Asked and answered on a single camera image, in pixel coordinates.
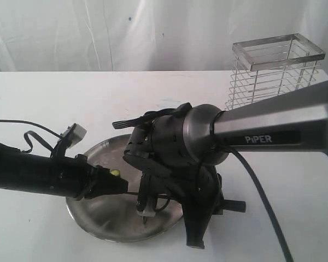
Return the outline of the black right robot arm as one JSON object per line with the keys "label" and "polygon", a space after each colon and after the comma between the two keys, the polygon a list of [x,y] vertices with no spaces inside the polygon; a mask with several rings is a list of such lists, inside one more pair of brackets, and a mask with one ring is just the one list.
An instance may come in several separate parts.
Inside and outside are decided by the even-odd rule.
{"label": "black right robot arm", "polygon": [[148,111],[113,123],[133,132],[123,159],[141,171],[137,210],[167,195],[181,204],[186,244],[204,248],[213,215],[244,212],[228,201],[216,166],[242,152],[321,152],[328,156],[328,80],[224,111],[211,104]]}

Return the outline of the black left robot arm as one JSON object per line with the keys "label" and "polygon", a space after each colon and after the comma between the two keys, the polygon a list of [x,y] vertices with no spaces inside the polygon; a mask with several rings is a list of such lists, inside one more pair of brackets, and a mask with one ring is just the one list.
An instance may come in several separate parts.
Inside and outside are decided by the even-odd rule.
{"label": "black left robot arm", "polygon": [[127,193],[128,182],[89,164],[83,154],[43,157],[0,143],[0,189],[80,200]]}

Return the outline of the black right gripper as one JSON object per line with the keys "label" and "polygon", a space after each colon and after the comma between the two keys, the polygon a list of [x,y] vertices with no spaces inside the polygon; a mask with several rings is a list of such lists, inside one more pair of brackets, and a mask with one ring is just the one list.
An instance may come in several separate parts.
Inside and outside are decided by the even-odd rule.
{"label": "black right gripper", "polygon": [[214,212],[246,212],[245,201],[223,200],[221,176],[214,165],[168,166],[165,194],[181,204],[187,242],[203,242]]}

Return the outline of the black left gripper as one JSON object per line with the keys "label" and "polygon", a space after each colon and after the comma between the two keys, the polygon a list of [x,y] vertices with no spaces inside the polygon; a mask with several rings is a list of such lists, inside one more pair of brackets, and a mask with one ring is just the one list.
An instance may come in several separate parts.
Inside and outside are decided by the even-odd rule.
{"label": "black left gripper", "polygon": [[128,181],[120,176],[114,176],[110,171],[100,165],[91,165],[84,154],[75,156],[77,170],[75,177],[78,183],[78,192],[75,200],[91,199],[103,195],[124,194],[128,190]]}

